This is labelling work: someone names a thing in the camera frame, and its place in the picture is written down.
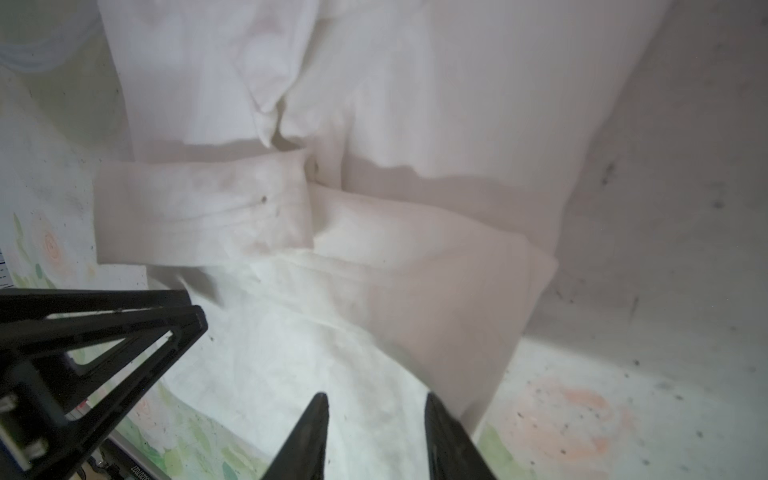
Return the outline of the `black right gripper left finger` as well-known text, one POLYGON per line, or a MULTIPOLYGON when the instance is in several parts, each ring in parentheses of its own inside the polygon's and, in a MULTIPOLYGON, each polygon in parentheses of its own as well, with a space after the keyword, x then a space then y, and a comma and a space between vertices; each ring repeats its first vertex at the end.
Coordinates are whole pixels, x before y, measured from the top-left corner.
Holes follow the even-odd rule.
POLYGON ((318 392, 302 413, 262 480, 323 480, 329 402, 318 392))

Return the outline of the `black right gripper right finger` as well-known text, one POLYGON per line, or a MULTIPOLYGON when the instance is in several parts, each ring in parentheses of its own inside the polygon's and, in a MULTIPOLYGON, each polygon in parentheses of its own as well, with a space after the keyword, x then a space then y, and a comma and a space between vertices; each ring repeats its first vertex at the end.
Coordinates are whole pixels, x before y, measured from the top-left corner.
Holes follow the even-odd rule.
POLYGON ((426 397, 424 423, 431 480, 496 480, 462 425, 432 392, 426 397))

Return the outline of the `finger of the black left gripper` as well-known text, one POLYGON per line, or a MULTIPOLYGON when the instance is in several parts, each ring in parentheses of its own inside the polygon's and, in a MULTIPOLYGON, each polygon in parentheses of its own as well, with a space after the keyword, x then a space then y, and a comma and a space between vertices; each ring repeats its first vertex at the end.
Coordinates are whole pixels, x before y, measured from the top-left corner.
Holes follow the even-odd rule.
POLYGON ((2 478, 70 478, 207 329, 184 290, 2 291, 2 478))

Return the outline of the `white t-shirt with robot print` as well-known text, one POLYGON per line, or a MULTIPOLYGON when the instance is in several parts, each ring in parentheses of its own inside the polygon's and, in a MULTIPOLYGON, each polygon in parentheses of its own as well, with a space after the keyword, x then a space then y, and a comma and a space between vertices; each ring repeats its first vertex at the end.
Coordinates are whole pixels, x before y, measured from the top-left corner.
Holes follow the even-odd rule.
POLYGON ((133 157, 98 259, 209 324, 163 386, 269 456, 324 392, 330 478, 426 478, 427 394, 483 419, 667 7, 100 2, 133 157))

